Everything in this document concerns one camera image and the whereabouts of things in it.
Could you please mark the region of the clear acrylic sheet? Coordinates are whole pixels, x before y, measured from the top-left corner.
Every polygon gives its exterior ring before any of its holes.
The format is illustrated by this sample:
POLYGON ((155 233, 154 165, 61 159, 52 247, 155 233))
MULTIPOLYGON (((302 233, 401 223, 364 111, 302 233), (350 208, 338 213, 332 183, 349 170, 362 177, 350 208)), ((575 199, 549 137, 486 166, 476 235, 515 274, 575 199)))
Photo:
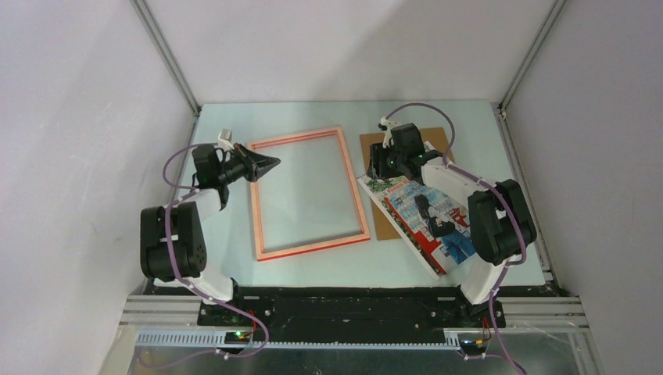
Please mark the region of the clear acrylic sheet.
POLYGON ((363 232, 338 136, 257 151, 281 160, 257 181, 266 253, 363 232))

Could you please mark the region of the colourful printed photo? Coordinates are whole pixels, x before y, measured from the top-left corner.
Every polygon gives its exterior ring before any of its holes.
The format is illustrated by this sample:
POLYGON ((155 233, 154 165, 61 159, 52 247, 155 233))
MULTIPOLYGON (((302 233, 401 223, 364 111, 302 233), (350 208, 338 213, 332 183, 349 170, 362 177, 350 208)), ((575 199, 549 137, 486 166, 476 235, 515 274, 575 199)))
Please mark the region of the colourful printed photo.
POLYGON ((476 257, 468 210, 444 192, 406 177, 357 182, 435 279, 476 257))

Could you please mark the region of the orange wooden picture frame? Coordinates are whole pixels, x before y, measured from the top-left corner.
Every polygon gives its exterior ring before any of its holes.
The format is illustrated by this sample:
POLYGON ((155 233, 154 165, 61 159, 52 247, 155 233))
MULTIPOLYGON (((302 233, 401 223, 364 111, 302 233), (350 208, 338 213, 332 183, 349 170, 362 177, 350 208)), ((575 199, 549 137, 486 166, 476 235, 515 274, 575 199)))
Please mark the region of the orange wooden picture frame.
POLYGON ((250 143, 249 149, 254 152, 257 152, 259 148, 265 148, 271 145, 282 145, 293 141, 304 141, 306 139, 319 138, 328 135, 336 135, 339 137, 339 143, 342 147, 342 151, 346 161, 346 168, 350 177, 350 183, 353 188, 353 193, 355 195, 357 213, 359 214, 360 217, 360 224, 363 232, 361 234, 341 238, 338 240, 323 241, 321 243, 313 245, 303 245, 289 250, 286 249, 277 252, 266 253, 264 250, 264 243, 263 243, 263 229, 260 218, 260 201, 258 198, 257 182, 252 183, 250 185, 250 197, 251 197, 251 208, 252 208, 251 217, 253 222, 253 239, 254 239, 254 248, 255 248, 257 261, 264 262, 267 260, 275 260, 294 255, 302 255, 309 252, 315 252, 315 251, 335 248, 344 245, 353 245, 362 241, 368 241, 370 239, 371 233, 367 224, 367 216, 364 211, 364 207, 360 198, 360 192, 359 188, 357 187, 357 181, 355 178, 355 173, 353 171, 352 161, 349 156, 349 151, 341 127, 328 127, 320 130, 309 130, 305 132, 299 132, 280 137, 273 137, 271 139, 265 139, 262 141, 254 141, 250 143))

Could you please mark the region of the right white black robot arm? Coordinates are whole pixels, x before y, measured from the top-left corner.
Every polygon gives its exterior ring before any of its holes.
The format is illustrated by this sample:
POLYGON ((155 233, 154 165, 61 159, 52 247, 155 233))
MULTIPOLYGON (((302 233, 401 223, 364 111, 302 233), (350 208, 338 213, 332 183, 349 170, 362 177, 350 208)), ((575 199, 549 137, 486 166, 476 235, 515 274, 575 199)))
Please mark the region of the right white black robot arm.
POLYGON ((420 187, 445 194, 466 208, 470 236, 478 254, 460 290, 464 299, 454 306, 459 323, 473 327, 486 316, 484 302, 499 291, 507 268, 526 260, 526 247, 536 228, 521 186, 515 180, 485 180, 452 162, 447 152, 426 149, 413 123, 382 118, 382 142, 370 147, 369 166, 362 183, 390 182, 403 177, 420 187))

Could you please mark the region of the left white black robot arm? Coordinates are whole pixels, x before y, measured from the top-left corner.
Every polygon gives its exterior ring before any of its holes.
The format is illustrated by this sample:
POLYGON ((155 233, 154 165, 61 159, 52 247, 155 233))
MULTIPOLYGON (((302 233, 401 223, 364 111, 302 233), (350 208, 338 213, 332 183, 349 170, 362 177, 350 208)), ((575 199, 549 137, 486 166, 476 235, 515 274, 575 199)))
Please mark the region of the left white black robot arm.
POLYGON ((207 304, 219 302, 217 315, 228 325, 238 325, 246 318, 247 304, 234 296, 235 281, 208 265, 202 224, 226 208, 230 184, 256 182, 281 160, 226 141, 196 144, 181 152, 191 154, 192 182, 183 186, 183 196, 142 210, 141 270, 150 280, 186 288, 207 304))

